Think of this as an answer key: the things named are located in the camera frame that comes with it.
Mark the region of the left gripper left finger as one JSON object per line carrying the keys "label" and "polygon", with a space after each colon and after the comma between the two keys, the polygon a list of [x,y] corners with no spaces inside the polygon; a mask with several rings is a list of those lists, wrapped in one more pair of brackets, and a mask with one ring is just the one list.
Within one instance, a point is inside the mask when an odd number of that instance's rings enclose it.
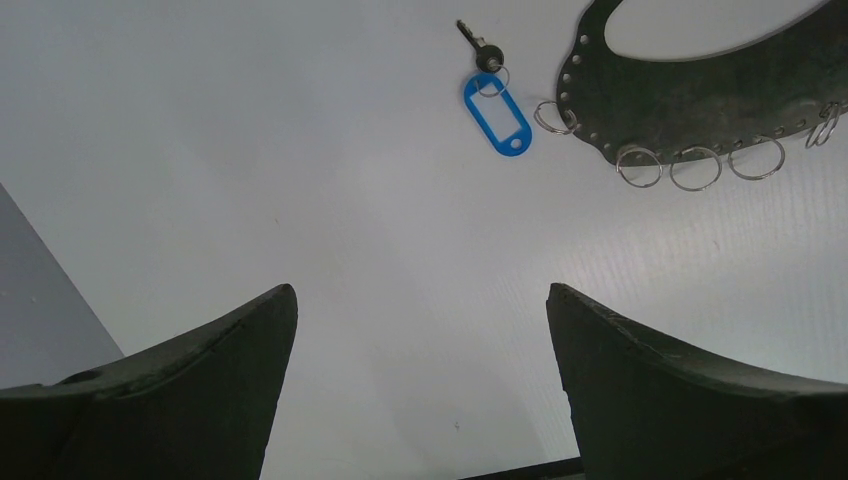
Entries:
{"label": "left gripper left finger", "polygon": [[298,323],[282,284],[53,385],[1,393],[5,479],[257,479]]}

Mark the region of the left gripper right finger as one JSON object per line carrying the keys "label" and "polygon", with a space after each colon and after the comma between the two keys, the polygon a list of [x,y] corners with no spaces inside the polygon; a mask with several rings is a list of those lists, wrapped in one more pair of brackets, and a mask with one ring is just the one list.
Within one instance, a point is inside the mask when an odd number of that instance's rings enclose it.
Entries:
{"label": "left gripper right finger", "polygon": [[755,367],[573,287],[546,302],[589,479],[843,479],[847,387]]}

